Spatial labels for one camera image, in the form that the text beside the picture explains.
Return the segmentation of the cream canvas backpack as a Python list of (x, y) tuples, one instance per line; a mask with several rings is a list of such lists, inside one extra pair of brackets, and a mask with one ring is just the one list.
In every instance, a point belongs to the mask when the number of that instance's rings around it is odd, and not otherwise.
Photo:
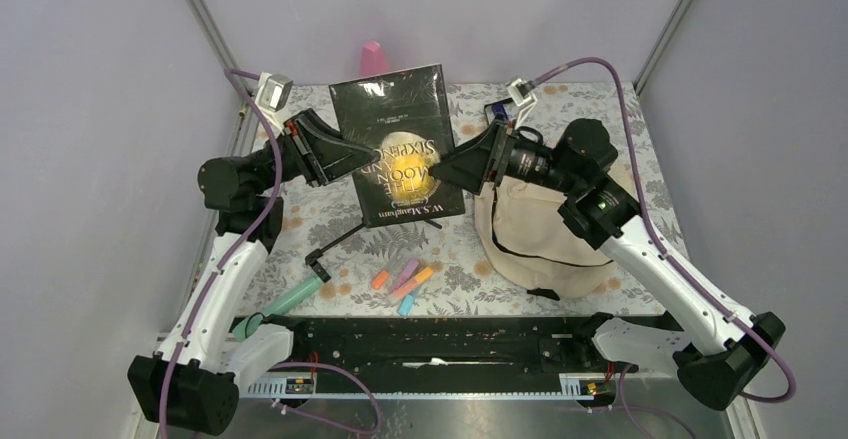
[(565, 196), (505, 177), (474, 198), (474, 223), (494, 270), (528, 294), (560, 301), (604, 284), (616, 265), (563, 224)]

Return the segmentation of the black notebook gold emblem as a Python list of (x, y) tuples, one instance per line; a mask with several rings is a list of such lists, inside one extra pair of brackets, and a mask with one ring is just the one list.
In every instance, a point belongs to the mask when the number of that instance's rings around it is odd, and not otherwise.
[(440, 64), (331, 84), (329, 93), (343, 138), (378, 157), (353, 173), (366, 227), (465, 213), (463, 192), (429, 173), (455, 147)]

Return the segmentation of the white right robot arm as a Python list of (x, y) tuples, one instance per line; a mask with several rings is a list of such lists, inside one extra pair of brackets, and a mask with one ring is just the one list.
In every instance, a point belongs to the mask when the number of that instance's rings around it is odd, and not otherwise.
[(596, 119), (572, 121), (554, 147), (518, 122), (494, 120), (430, 174), (473, 194), (506, 177), (561, 193), (565, 227), (634, 276), (676, 322), (665, 330), (598, 313), (573, 345), (577, 364), (597, 371), (624, 362), (673, 376), (704, 406), (725, 410), (772, 360), (785, 325), (771, 312), (754, 314), (679, 257), (610, 176), (616, 157)]

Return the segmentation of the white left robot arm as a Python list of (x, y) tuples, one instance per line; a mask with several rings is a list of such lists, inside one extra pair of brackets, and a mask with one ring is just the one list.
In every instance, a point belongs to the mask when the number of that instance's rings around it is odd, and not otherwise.
[(312, 109), (282, 119), (290, 78), (237, 69), (225, 75), (267, 140), (256, 152), (213, 158), (198, 170), (204, 206), (218, 214), (210, 257), (176, 325), (151, 355), (135, 357), (127, 373), (145, 419), (158, 424), (162, 438), (169, 427), (220, 435), (242, 389), (278, 363), (288, 370), (307, 363), (307, 339), (266, 323), (226, 353), (237, 304), (281, 232), (282, 184), (302, 177), (311, 187), (325, 186), (379, 158), (344, 140)]

